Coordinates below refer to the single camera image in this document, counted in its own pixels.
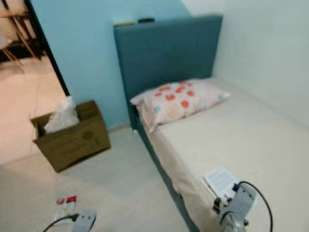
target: bed frame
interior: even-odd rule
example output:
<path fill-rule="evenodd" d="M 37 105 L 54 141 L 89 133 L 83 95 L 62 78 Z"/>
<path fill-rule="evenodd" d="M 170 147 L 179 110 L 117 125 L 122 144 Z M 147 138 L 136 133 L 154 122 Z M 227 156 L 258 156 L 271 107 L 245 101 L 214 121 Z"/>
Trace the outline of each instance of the bed frame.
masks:
<path fill-rule="evenodd" d="M 189 217 L 181 195 L 175 192 L 162 168 L 130 99 L 167 82 L 211 77 L 222 19 L 222 15 L 208 15 L 114 28 L 132 129 L 139 132 L 192 232 L 199 230 Z"/>

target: white plastic bag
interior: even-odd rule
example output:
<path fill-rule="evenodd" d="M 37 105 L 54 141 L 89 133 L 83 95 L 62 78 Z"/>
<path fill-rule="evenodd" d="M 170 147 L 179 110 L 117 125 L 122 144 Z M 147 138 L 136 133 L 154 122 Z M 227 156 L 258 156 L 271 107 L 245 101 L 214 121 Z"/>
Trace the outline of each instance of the white plastic bag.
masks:
<path fill-rule="evenodd" d="M 46 133 L 53 133 L 79 123 L 76 112 L 76 104 L 72 97 L 67 97 L 49 118 L 44 129 Z"/>

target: black cable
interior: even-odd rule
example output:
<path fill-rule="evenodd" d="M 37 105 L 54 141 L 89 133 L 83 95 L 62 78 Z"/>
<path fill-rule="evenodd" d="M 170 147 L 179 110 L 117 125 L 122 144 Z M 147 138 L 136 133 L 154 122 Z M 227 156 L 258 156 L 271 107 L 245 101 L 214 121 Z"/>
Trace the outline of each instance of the black cable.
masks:
<path fill-rule="evenodd" d="M 247 185 L 250 185 L 250 186 L 251 186 L 252 188 L 254 188 L 254 189 L 260 194 L 260 196 L 263 198 L 263 200 L 264 200 L 264 202 L 265 202 L 265 204 L 266 204 L 266 206 L 267 206 L 267 209 L 268 209 L 268 212 L 269 212 L 269 217 L 270 217 L 270 230 L 269 230 L 269 231 L 272 232 L 272 228 L 273 228 L 272 212 L 271 212 L 271 209 L 270 209 L 269 204 L 268 204 L 268 202 L 266 201 L 265 197 L 264 197 L 263 194 L 260 192 L 260 190 L 259 190 L 256 186 L 254 186 L 253 184 L 251 184 L 250 182 L 243 180 L 243 181 L 240 181 L 240 182 L 239 182 L 239 185 L 241 185 L 242 183 L 247 184 Z"/>
<path fill-rule="evenodd" d="M 49 228 L 51 228 L 53 225 L 55 225 L 57 222 L 59 221 L 62 221 L 64 219 L 72 219 L 72 221 L 76 221 L 76 219 L 78 218 L 79 214 L 73 214 L 73 215 L 70 215 L 70 216 L 65 216 L 65 217 L 62 217 L 62 218 L 59 218 L 57 219 L 56 221 L 53 221 L 51 224 L 49 224 L 48 227 L 46 227 L 45 230 L 43 230 L 43 232 L 46 232 Z"/>

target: blue upholstered headboard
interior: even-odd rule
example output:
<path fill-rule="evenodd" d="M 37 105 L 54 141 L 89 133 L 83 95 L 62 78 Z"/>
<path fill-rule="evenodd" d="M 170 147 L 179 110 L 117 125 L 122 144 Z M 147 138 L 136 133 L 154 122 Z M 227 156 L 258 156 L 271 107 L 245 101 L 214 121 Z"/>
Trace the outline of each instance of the blue upholstered headboard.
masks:
<path fill-rule="evenodd" d="M 129 100 L 166 82 L 211 76 L 223 17 L 209 15 L 114 28 L 132 128 Z"/>

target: pillowcase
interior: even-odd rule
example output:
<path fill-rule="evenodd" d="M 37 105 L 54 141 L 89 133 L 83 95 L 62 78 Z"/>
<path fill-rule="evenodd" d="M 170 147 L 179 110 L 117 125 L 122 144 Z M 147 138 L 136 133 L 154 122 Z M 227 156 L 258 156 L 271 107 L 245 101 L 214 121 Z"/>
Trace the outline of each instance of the pillowcase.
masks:
<path fill-rule="evenodd" d="M 177 121 L 206 110 L 229 97 L 207 80 L 191 79 L 167 83 L 131 99 L 149 132 L 159 124 Z"/>

